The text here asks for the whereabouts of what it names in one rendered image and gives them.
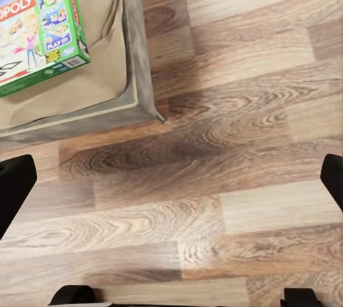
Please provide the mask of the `board game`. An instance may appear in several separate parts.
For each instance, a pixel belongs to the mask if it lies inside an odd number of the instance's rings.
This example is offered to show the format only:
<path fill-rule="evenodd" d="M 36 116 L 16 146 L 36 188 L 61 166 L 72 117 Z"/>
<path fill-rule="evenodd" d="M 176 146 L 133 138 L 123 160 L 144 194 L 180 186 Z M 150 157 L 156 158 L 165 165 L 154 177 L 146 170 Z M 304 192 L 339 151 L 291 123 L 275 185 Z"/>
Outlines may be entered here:
<path fill-rule="evenodd" d="M 90 62 L 78 0 L 0 0 L 0 98 Z"/>

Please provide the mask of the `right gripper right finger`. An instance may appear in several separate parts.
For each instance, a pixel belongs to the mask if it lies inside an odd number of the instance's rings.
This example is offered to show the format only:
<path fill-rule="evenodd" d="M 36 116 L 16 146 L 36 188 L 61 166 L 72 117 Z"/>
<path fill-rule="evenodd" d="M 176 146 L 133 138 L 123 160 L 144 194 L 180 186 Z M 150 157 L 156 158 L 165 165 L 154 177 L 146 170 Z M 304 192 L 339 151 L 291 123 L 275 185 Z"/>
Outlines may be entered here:
<path fill-rule="evenodd" d="M 343 212 L 343 157 L 327 154 L 320 178 Z"/>

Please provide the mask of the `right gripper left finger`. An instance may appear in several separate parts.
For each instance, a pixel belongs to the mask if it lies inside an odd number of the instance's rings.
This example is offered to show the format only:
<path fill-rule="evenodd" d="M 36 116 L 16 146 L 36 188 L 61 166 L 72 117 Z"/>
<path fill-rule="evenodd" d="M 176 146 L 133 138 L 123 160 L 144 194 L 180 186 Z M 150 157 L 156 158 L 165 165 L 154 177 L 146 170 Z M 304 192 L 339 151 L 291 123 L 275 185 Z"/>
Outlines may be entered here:
<path fill-rule="evenodd" d="M 32 155 L 0 162 L 0 240 L 37 181 Z"/>

